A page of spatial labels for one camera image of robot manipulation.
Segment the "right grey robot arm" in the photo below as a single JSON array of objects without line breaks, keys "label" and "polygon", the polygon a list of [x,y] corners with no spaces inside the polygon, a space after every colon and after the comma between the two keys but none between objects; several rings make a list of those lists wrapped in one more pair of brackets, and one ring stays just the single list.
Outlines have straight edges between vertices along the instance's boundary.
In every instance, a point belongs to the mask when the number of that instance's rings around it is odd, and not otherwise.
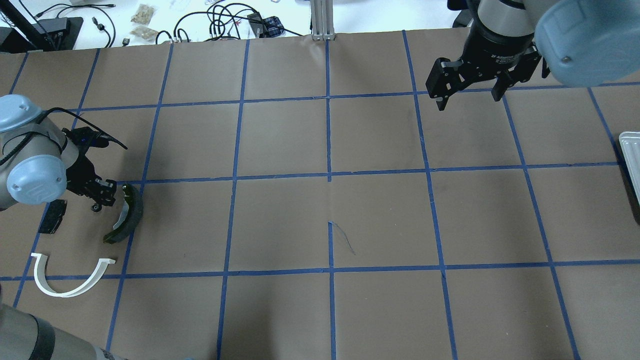
[{"label": "right grey robot arm", "polygon": [[440,111],[472,84],[494,81],[502,100],[528,82],[539,64],[568,87],[593,87],[639,70],[637,0],[450,0],[468,10],[470,32],[460,57],[435,60],[425,86]]}]

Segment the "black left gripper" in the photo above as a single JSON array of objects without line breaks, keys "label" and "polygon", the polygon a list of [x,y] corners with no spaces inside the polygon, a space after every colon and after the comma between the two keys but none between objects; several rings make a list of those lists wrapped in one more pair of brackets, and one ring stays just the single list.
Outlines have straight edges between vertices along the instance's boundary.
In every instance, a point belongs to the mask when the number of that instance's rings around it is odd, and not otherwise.
[{"label": "black left gripper", "polygon": [[102,207],[112,207],[115,203],[117,182],[96,174],[94,164],[79,155],[66,169],[66,189],[78,196],[85,196]]}]

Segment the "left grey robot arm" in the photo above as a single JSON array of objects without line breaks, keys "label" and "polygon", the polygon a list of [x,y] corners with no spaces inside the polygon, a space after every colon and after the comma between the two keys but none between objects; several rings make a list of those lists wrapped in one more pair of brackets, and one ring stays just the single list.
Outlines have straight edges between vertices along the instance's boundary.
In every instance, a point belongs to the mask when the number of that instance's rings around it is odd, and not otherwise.
[{"label": "left grey robot arm", "polygon": [[98,208],[114,205],[117,183],[96,174],[87,152],[118,144],[118,139],[89,121],[62,129],[50,115],[68,114],[68,109],[44,110],[24,95],[2,96],[0,112],[2,211],[16,204],[51,203],[66,191],[92,199]]}]

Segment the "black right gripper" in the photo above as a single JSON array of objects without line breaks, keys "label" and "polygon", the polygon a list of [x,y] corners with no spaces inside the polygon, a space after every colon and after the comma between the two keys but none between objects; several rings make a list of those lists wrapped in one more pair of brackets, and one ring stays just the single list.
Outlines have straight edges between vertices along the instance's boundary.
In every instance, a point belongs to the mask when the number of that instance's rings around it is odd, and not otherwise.
[{"label": "black right gripper", "polygon": [[498,102],[509,88],[528,82],[542,58],[533,34],[507,36],[471,25],[460,57],[437,58],[425,86],[441,112],[450,96],[485,81],[495,80],[492,97]]}]

